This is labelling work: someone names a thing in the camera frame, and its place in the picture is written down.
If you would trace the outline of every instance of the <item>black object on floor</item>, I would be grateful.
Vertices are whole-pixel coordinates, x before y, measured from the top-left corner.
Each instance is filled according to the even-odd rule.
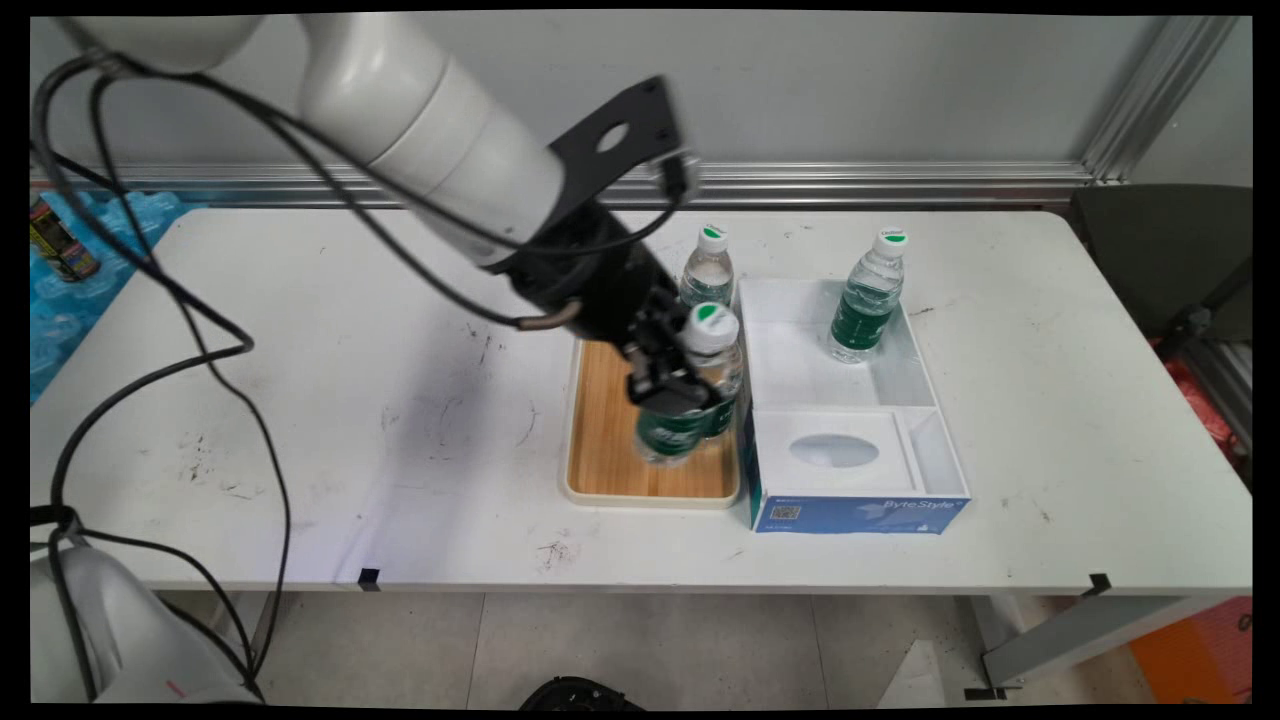
[[[644,712],[622,693],[586,678],[554,678],[534,691],[520,710],[586,710]]]

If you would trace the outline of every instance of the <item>floor tile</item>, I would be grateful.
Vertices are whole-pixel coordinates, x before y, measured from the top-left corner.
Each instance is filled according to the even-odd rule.
[[[1038,678],[1007,701],[970,702],[965,688],[984,687],[982,637],[968,601],[957,597],[815,596],[814,619],[827,696],[833,708],[874,707],[915,639],[934,643],[948,706],[1152,702],[1128,646],[1075,667]],[[1028,626],[1070,603],[1021,602]]]
[[[468,707],[513,710],[557,675],[646,710],[827,706],[804,596],[490,593]]]
[[[933,642],[948,706],[982,684],[980,635],[954,597],[814,596],[813,607],[832,708],[876,707],[916,639]]]
[[[466,707],[483,601],[291,593],[259,685],[273,705]]]

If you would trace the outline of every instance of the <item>tissue box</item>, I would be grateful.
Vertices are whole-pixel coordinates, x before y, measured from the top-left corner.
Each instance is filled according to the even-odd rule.
[[[755,532],[942,533],[969,502],[901,309],[876,355],[827,352],[842,281],[744,279],[740,468]]]

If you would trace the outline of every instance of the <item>plastic water bottle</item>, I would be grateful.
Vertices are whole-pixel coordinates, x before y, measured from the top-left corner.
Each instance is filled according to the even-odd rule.
[[[730,307],[733,300],[733,263],[728,259],[728,233],[707,224],[698,231],[698,247],[685,263],[680,277],[680,301],[685,307],[700,302],[719,302]]]
[[[701,302],[689,315],[680,333],[689,361],[709,382],[724,402],[710,410],[684,415],[658,415],[641,411],[636,420],[636,452],[646,462],[676,466],[689,459],[704,437],[728,429],[733,401],[742,387],[742,354],[737,346],[737,318],[719,302]]]
[[[879,342],[902,295],[904,252],[906,233],[902,228],[884,228],[849,273],[827,336],[832,356],[841,363],[865,361]]]

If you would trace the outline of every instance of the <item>canned drink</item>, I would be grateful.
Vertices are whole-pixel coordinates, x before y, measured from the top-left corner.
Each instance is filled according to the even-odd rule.
[[[81,282],[101,266],[44,200],[31,208],[31,245],[63,282]]]

